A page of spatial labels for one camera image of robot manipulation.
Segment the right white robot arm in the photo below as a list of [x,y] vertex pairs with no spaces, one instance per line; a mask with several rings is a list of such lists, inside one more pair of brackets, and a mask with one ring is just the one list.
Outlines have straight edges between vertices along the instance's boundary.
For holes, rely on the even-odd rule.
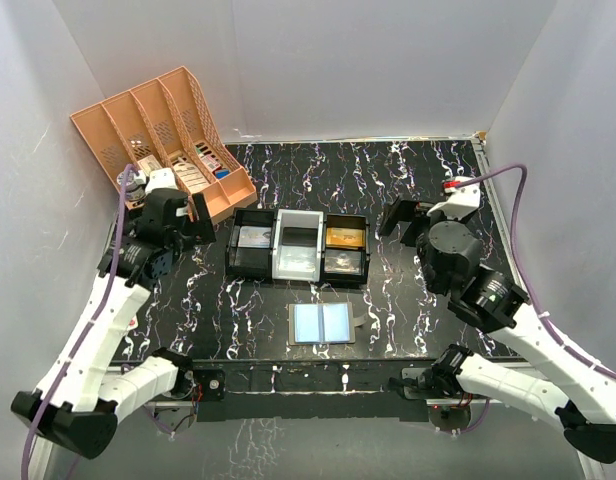
[[381,235],[408,223],[401,241],[415,248],[427,291],[446,297],[459,320],[513,349],[541,375],[503,367],[453,344],[423,372],[390,378],[390,387],[402,397],[433,392],[498,400],[561,429],[585,456],[614,463],[616,379],[561,337],[511,277],[481,263],[481,242],[467,226],[481,201],[478,182],[454,177],[443,191],[444,201],[436,204],[397,199],[385,205]]

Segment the grey leather card holder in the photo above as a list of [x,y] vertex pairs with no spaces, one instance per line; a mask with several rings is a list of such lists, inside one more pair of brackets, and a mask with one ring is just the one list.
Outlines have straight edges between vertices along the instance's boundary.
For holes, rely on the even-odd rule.
[[288,343],[297,345],[354,344],[366,316],[353,314],[350,302],[289,304]]

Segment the black and white tray set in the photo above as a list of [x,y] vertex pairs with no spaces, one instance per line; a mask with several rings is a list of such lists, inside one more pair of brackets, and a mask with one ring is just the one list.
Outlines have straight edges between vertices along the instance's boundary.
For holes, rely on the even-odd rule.
[[[271,227],[268,249],[239,248],[237,240],[241,226]],[[316,228],[318,243],[313,248],[283,246],[285,227]],[[365,231],[365,246],[358,249],[333,248],[326,245],[328,227],[355,228]],[[327,273],[324,259],[327,249],[361,251],[362,272],[359,275]],[[225,251],[225,272],[228,276],[255,280],[329,283],[344,286],[364,285],[370,265],[369,222],[363,215],[335,214],[309,210],[238,209],[233,216]]]

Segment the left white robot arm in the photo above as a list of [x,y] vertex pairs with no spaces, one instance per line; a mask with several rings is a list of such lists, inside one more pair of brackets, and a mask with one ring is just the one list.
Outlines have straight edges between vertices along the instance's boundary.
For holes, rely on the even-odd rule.
[[179,189],[169,168],[152,171],[138,216],[117,217],[88,303],[62,352],[37,386],[18,392],[11,403],[30,436],[94,459],[121,421],[147,402],[166,393],[182,399],[192,392],[191,359],[165,347],[111,381],[105,376],[158,281],[183,253],[215,240],[203,195]]

